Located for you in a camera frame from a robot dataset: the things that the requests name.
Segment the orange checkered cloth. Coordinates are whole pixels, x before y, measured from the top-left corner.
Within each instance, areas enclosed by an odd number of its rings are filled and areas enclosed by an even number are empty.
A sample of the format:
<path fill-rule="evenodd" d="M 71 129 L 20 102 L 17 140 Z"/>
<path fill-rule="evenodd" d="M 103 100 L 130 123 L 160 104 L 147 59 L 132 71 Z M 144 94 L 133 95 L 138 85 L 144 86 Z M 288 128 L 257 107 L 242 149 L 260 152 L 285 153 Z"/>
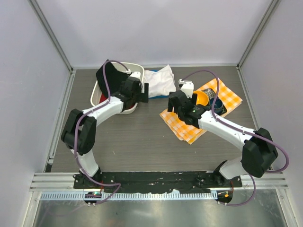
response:
<path fill-rule="evenodd" d="M 197 90 L 202 91 L 207 88 L 211 88 L 214 90 L 214 92 L 216 92 L 216 80 L 210 80 L 208 83 L 204 84 Z M 230 90 L 221 80 L 219 81 L 218 97 L 222 100 L 224 106 L 227 109 L 227 113 L 221 115 L 221 117 L 227 116 L 242 103 L 242 99 L 232 90 Z M 179 140 L 186 141 L 188 144 L 192 144 L 206 132 L 206 130 L 197 129 L 194 126 L 186 125 L 184 122 L 179 120 L 178 116 L 175 113 L 168 112 L 166 109 L 160 113 L 160 117 Z"/>

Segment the black t shirt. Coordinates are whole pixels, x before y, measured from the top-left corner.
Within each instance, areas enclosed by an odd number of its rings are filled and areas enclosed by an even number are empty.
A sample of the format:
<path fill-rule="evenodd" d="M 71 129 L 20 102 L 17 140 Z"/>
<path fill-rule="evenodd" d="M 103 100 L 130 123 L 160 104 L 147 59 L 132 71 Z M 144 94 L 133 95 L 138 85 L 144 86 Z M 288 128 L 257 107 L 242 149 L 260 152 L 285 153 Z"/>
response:
<path fill-rule="evenodd" d="M 97 71 L 96 78 L 102 93 L 108 98 L 107 87 L 109 88 L 110 94 L 114 94 L 119 91 L 121 83 L 125 82 L 129 75 L 130 73 L 118 71 L 112 62 L 109 61 L 105 65 L 105 68 L 104 65 L 102 65 Z"/>

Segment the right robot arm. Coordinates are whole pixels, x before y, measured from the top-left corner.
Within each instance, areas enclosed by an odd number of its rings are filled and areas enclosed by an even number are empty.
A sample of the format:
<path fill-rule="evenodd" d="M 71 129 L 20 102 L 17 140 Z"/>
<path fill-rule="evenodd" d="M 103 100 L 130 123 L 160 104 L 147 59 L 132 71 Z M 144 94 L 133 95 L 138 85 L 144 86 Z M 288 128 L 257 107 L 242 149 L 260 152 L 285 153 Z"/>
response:
<path fill-rule="evenodd" d="M 210 107 L 195 105 L 180 90 L 169 94 L 168 112 L 176 113 L 186 125 L 209 131 L 242 151 L 239 158 L 225 160 L 214 170 L 214 182 L 220 187 L 240 175 L 261 178 L 278 157 L 268 130 L 241 127 L 213 114 Z"/>

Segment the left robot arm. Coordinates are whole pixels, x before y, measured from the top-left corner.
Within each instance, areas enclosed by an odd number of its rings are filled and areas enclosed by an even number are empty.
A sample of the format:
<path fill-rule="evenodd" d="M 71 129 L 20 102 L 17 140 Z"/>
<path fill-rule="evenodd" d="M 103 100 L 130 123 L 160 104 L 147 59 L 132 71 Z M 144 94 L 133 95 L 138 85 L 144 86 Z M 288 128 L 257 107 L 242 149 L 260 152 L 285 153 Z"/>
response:
<path fill-rule="evenodd" d="M 149 100 L 149 84 L 129 76 L 117 92 L 104 102 L 86 110 L 73 109 L 61 134 L 79 164 L 84 183 L 91 189 L 101 183 L 102 172 L 93 155 L 97 127 L 108 118 L 120 114 L 134 104 Z"/>

